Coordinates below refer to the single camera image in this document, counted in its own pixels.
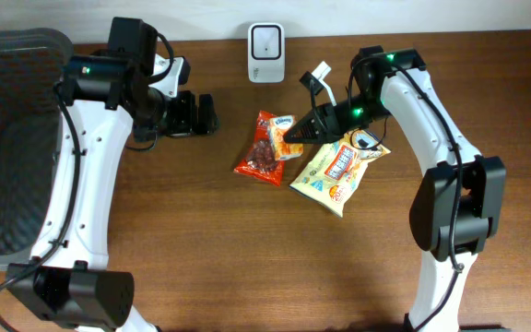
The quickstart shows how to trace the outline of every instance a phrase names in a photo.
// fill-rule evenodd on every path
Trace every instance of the brown tabletop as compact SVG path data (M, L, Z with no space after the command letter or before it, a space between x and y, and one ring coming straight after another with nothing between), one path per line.
M326 82L345 99L351 58L375 44L416 47L460 130L507 167L499 232L470 271L461 325L531 331L531 31L289 39L286 79L262 85L247 77L246 41L174 42L192 66L181 89L212 93L221 128L209 137L163 138L150 153L123 154L109 269L133 273L135 306L149 322L205 331L402 322L419 278L408 211L421 175L395 119L385 140L393 153L370 165L343 219L289 189L318 147L287 162L281 187L232 172L259 110L305 114L309 94L298 80L322 60L333 68ZM322 93L317 100L327 98ZM371 129L382 134L382 124ZM57 329L7 293L0 309L20 330Z

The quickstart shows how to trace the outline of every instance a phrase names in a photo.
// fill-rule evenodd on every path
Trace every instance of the orange and white package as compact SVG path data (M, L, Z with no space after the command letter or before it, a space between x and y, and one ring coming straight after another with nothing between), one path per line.
M294 115L279 116L269 119L267 133L274 149L274 159L278 161L297 158L302 155L302 144L288 144L284 142L284 134L296 123Z

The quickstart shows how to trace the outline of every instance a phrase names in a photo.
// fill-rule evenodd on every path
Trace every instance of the food package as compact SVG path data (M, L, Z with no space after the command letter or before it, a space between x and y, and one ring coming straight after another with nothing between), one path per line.
M379 145L375 149L359 150L351 146L350 137L357 148L373 147L378 140L364 130L348 132L335 143L324 144L290 187L329 208L343 217L343 206L358 189L368 163L390 153Z
M274 149L275 160L289 160L300 157L304 151L302 144L284 142L284 134L296 123L294 115L280 116L269 119L267 133Z
M254 144L247 156L235 167L234 172L251 175L256 179L280 186L284 173L284 161L274 159L274 150L269 141L267 128L274 114L260 111L257 117Z

